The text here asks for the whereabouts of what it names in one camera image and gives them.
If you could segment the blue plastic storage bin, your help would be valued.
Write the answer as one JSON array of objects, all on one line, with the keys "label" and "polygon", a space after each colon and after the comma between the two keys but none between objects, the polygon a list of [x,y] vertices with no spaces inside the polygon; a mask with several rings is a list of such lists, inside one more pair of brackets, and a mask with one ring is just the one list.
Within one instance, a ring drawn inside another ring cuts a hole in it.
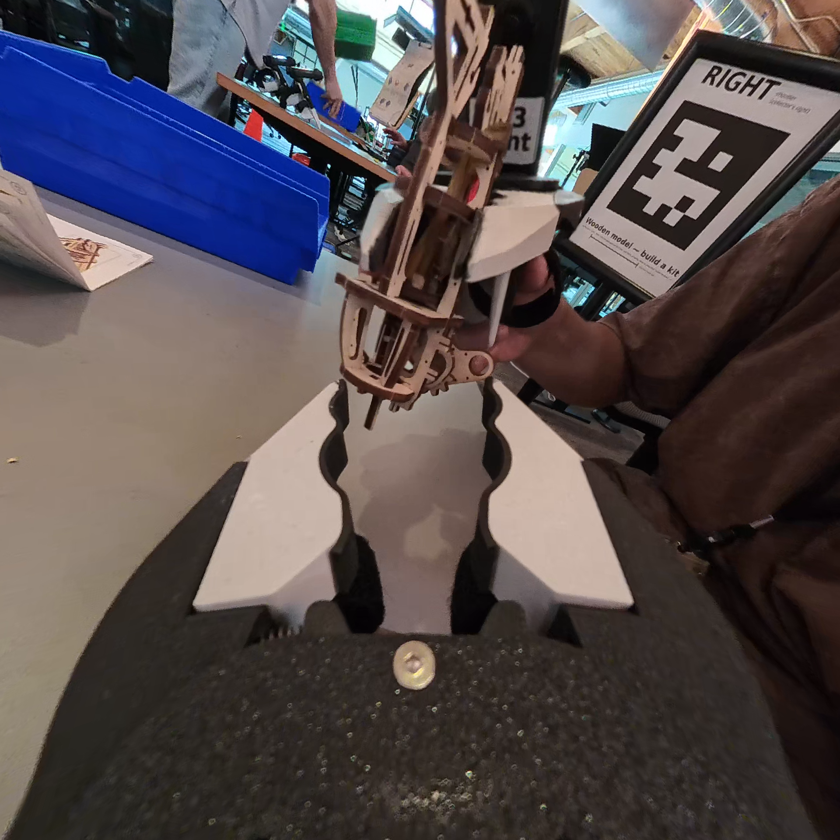
[{"label": "blue plastic storage bin", "polygon": [[139,78],[43,67],[1,86],[3,166],[266,277],[312,272],[329,181]]},{"label": "blue plastic storage bin", "polygon": [[77,81],[89,83],[118,79],[131,81],[131,74],[112,72],[105,59],[42,40],[1,31],[1,86],[12,87],[29,70],[43,67]]}]

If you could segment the black framed tag sign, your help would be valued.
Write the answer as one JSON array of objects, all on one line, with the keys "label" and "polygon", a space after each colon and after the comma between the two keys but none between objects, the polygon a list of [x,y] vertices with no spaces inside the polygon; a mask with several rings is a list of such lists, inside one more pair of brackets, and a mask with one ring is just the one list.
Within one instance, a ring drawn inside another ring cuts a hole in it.
[{"label": "black framed tag sign", "polygon": [[635,302],[737,243],[838,140],[839,63],[697,31],[584,196],[557,248]]}]

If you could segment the green plastic storage bin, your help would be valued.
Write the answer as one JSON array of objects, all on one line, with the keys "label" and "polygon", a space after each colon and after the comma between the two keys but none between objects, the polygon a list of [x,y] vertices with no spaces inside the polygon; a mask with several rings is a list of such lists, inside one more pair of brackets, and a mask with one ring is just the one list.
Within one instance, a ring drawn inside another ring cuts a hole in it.
[{"label": "green plastic storage bin", "polygon": [[337,11],[334,51],[337,58],[371,61],[376,44],[376,20],[344,9]]}]

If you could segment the long wooden workbench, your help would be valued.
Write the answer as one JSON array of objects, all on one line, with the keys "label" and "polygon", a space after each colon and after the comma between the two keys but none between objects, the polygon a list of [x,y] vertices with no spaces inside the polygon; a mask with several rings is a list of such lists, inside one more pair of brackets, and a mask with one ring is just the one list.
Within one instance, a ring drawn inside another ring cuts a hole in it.
[{"label": "long wooden workbench", "polygon": [[311,168],[326,174],[330,181],[330,197],[337,201],[341,190],[355,177],[376,188],[396,180],[393,170],[375,161],[367,153],[335,131],[319,129],[281,107],[276,99],[248,87],[241,81],[217,73],[217,83],[233,97],[248,102],[264,121],[290,145],[300,148],[310,158]]}]

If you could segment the wooden model assembly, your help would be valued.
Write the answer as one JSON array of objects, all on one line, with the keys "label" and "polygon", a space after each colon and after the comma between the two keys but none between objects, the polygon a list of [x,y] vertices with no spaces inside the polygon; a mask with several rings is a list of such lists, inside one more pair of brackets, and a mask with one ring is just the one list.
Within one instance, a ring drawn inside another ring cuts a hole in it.
[{"label": "wooden model assembly", "polygon": [[463,323],[466,253],[476,207],[464,201],[466,164],[487,161],[493,141],[474,143],[466,107],[482,78],[494,10],[472,1],[434,3],[437,107],[413,173],[394,184],[403,194],[394,234],[380,270],[337,274],[344,290],[340,372],[371,397],[364,426],[372,429],[384,404],[407,410],[425,394],[481,382],[492,371],[486,351],[458,350]]}]

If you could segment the person's right forearm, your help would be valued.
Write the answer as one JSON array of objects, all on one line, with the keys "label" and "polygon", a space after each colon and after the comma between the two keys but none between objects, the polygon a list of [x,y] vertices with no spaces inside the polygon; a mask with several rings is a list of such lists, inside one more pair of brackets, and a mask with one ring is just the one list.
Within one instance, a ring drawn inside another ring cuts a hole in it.
[{"label": "person's right forearm", "polygon": [[657,478],[780,493],[838,468],[839,184],[833,178],[676,290],[595,325],[615,399],[666,417]]}]

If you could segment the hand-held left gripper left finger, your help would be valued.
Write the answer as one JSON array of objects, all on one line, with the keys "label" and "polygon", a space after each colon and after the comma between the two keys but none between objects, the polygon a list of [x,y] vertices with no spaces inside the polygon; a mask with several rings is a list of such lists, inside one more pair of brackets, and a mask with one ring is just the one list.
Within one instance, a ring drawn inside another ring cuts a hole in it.
[{"label": "hand-held left gripper left finger", "polygon": [[248,459],[199,585],[199,613],[263,606],[301,627],[312,603],[348,594],[359,571],[350,501],[347,385],[328,385]]}]

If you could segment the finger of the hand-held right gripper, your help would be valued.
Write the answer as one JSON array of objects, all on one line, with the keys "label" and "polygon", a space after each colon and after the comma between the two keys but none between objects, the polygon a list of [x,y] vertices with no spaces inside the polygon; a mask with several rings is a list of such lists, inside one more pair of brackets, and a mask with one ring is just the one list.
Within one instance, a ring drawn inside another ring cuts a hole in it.
[{"label": "finger of the hand-held right gripper", "polygon": [[559,218],[554,196],[501,196],[485,206],[466,258],[466,282],[507,274],[544,254]]},{"label": "finger of the hand-held right gripper", "polygon": [[403,194],[394,185],[376,190],[360,232],[359,270],[383,267],[402,204]]}]

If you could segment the paper instruction booklet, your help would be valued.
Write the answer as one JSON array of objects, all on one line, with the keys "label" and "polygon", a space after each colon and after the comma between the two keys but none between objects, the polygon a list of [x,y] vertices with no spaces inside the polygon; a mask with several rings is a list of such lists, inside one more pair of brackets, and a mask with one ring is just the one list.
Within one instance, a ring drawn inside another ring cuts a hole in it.
[{"label": "paper instruction booklet", "polygon": [[48,214],[34,185],[1,170],[1,262],[95,291],[151,255]]}]

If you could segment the black and white device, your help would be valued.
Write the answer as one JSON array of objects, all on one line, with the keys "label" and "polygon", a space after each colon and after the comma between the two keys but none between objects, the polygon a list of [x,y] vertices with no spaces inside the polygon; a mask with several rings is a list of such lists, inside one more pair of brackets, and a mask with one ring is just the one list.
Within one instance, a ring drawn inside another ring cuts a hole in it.
[{"label": "black and white device", "polygon": [[276,99],[285,109],[292,109],[298,117],[321,129],[319,113],[308,91],[309,81],[321,82],[320,70],[306,69],[288,56],[265,55],[262,67],[255,74],[257,88]]}]

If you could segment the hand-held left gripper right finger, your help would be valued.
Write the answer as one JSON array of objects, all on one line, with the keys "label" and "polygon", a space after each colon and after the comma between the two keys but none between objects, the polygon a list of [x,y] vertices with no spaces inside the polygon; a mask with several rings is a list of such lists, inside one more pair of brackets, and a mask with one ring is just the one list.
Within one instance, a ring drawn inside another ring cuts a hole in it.
[{"label": "hand-held left gripper right finger", "polygon": [[519,604],[528,625],[552,624],[560,607],[631,609],[582,458],[504,384],[484,381],[482,396],[480,585]]}]

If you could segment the person's right hand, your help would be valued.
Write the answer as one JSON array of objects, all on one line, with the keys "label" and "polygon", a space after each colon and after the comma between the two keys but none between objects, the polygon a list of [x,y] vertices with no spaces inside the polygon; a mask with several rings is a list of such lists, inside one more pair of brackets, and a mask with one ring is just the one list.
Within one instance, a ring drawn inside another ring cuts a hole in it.
[{"label": "person's right hand", "polygon": [[495,337],[490,316],[465,317],[455,332],[460,350],[485,350],[493,361],[514,363],[524,374],[565,400],[581,402],[583,363],[577,361],[590,343],[589,324],[564,300],[552,251],[514,269],[502,296]]}]

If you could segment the upright wooden part sheet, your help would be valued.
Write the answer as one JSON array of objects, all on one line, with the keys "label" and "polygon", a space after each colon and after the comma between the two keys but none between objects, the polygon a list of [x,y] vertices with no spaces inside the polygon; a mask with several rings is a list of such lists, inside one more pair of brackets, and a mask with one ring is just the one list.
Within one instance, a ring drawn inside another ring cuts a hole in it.
[{"label": "upright wooden part sheet", "polygon": [[387,128],[399,129],[408,118],[433,64],[433,46],[412,39],[371,105],[370,118]]}]

